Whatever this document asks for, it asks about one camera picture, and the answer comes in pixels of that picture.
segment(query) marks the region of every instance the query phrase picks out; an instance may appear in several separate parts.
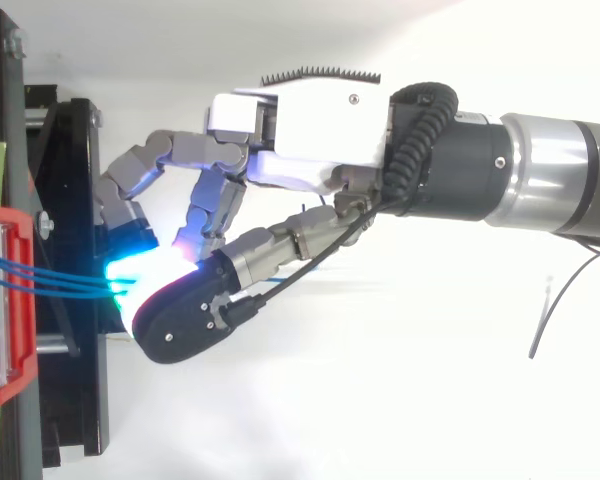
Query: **screw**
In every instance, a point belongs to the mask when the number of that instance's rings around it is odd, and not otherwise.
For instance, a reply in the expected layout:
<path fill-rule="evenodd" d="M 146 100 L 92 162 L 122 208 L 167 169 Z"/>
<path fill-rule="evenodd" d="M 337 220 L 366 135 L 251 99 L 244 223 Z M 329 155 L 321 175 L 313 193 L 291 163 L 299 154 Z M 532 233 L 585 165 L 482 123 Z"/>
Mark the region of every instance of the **screw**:
<path fill-rule="evenodd" d="M 102 128 L 102 112 L 100 110 L 91 111 L 91 125 L 94 128 Z"/>
<path fill-rule="evenodd" d="M 22 60 L 27 57 L 25 45 L 27 43 L 27 34 L 21 28 L 14 28 L 9 32 L 4 41 L 5 51 L 16 60 Z"/>
<path fill-rule="evenodd" d="M 49 214 L 44 210 L 38 214 L 38 234 L 43 240 L 47 240 L 49 235 L 56 228 L 56 224 L 49 218 Z"/>

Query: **red crate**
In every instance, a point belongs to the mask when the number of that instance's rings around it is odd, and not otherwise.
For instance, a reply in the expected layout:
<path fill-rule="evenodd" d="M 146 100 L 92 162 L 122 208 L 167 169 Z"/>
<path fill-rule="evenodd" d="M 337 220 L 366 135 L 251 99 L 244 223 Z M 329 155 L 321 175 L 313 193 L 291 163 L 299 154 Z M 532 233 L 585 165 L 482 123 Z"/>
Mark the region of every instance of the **red crate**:
<path fill-rule="evenodd" d="M 6 232 L 6 258 L 32 266 L 31 217 L 18 210 L 0 207 L 0 223 L 9 227 Z M 8 275 L 6 279 L 10 283 L 33 288 L 31 280 L 15 275 Z M 8 383 L 0 387 L 0 405 L 20 393 L 38 374 L 34 296 L 9 289 L 8 302 L 11 373 Z"/>

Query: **metal rod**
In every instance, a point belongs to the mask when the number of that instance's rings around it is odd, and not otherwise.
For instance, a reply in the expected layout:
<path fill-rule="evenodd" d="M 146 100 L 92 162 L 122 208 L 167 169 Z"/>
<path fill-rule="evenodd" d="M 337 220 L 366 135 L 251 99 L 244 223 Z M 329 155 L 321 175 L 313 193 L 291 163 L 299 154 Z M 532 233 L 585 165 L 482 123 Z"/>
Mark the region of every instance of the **metal rod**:
<path fill-rule="evenodd" d="M 28 129 L 42 128 L 42 125 L 44 125 L 44 119 L 47 116 L 47 109 L 27 108 L 24 115 Z"/>
<path fill-rule="evenodd" d="M 7 227 L 0 223 L 0 258 L 7 256 Z M 6 275 L 0 269 L 0 280 L 6 280 Z M 9 293 L 0 286 L 0 387 L 9 381 L 11 372 L 11 342 L 9 328 Z"/>
<path fill-rule="evenodd" d="M 45 333 L 36 337 L 36 351 L 38 355 L 49 353 L 69 353 L 67 342 L 59 333 Z"/>

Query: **black cable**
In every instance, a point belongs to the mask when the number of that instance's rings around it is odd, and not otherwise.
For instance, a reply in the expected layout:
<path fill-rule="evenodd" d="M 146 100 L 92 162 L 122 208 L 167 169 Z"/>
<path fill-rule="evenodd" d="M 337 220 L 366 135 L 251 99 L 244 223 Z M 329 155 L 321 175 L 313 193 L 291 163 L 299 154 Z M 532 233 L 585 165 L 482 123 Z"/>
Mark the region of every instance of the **black cable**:
<path fill-rule="evenodd" d="M 591 264 L 591 262 L 593 262 L 594 260 L 596 260 L 598 258 L 600 258 L 600 252 L 597 252 L 593 257 L 591 257 L 589 260 L 584 262 L 580 266 L 580 268 L 578 268 L 578 270 L 576 270 L 575 273 L 573 275 L 571 275 L 571 278 L 567 281 L 567 283 L 564 284 L 564 286 L 562 287 L 562 290 L 560 290 L 560 293 L 558 293 L 558 296 L 551 304 L 549 311 L 544 316 L 544 318 L 542 318 L 540 320 L 540 323 L 538 324 L 538 330 L 536 330 L 536 335 L 535 335 L 535 337 L 533 337 L 533 342 L 531 343 L 531 348 L 529 349 L 529 358 L 533 359 L 536 356 L 536 352 L 538 351 L 538 346 L 540 345 L 540 340 L 542 340 L 542 334 L 544 333 L 544 330 L 547 328 L 549 319 L 551 318 L 551 315 L 553 315 L 553 312 L 555 311 L 556 307 L 558 306 L 558 303 L 560 303 L 560 299 L 562 298 L 562 296 L 566 293 L 567 289 L 571 286 L 571 284 L 578 277 L 578 275 L 580 275 L 580 273 L 582 273 L 582 271 L 585 268 L 587 268 Z"/>
<path fill-rule="evenodd" d="M 571 240 L 575 240 L 578 243 L 580 243 L 580 241 L 587 243 L 589 246 L 591 247 L 598 247 L 600 248 L 600 237 L 589 237 L 587 235 L 563 235 L 566 238 L 569 238 Z"/>
<path fill-rule="evenodd" d="M 418 83 L 397 91 L 391 102 L 428 105 L 402 143 L 394 145 L 383 175 L 382 200 L 407 202 L 419 183 L 422 164 L 458 111 L 458 96 L 451 87 L 441 83 Z"/>
<path fill-rule="evenodd" d="M 340 248 L 344 243 L 349 240 L 360 228 L 362 228 L 369 220 L 371 220 L 375 215 L 380 213 L 382 210 L 390 208 L 392 204 L 382 204 L 379 203 L 375 207 L 371 208 L 367 213 L 361 215 L 355 222 L 353 222 L 349 227 L 344 231 L 342 235 L 336 238 L 331 245 L 325 248 L 322 252 L 316 255 L 313 260 L 309 263 L 305 264 L 298 271 L 294 272 L 292 275 L 287 277 L 287 279 L 273 287 L 271 290 L 263 293 L 258 297 L 257 308 L 263 307 L 269 300 L 273 297 L 282 293 L 284 290 L 289 288 L 291 285 L 296 283 L 302 277 L 304 277 L 311 270 L 316 268 L 319 264 L 321 264 L 324 260 L 327 259 L 332 253 L 334 253 L 338 248 Z"/>
<path fill-rule="evenodd" d="M 597 250 L 596 248 L 594 248 L 594 245 L 592 245 L 590 243 L 591 240 L 596 241 L 596 243 L 600 242 L 600 238 L 597 238 L 597 237 L 583 237 L 581 235 L 565 235 L 565 234 L 562 234 L 562 233 L 556 233 L 554 235 L 556 235 L 557 237 L 560 237 L 560 238 L 564 238 L 565 240 L 571 240 L 573 242 L 576 242 L 581 247 L 584 247 L 587 250 L 589 250 L 591 253 L 599 253 L 600 254 L 600 250 Z"/>

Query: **blue light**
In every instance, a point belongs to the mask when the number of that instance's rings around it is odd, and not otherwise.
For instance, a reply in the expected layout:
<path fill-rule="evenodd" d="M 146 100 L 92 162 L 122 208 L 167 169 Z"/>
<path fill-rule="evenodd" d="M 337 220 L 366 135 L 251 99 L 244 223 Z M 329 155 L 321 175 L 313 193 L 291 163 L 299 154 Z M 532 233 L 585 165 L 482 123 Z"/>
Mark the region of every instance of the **blue light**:
<path fill-rule="evenodd" d="M 116 295 L 115 301 L 129 335 L 133 336 L 133 317 L 151 295 L 197 269 L 196 264 L 186 260 L 179 249 L 171 246 L 157 247 L 110 262 L 105 276 L 111 282 L 111 290 L 116 293 L 127 291 Z M 136 283 L 117 283 L 118 278 L 136 280 Z"/>

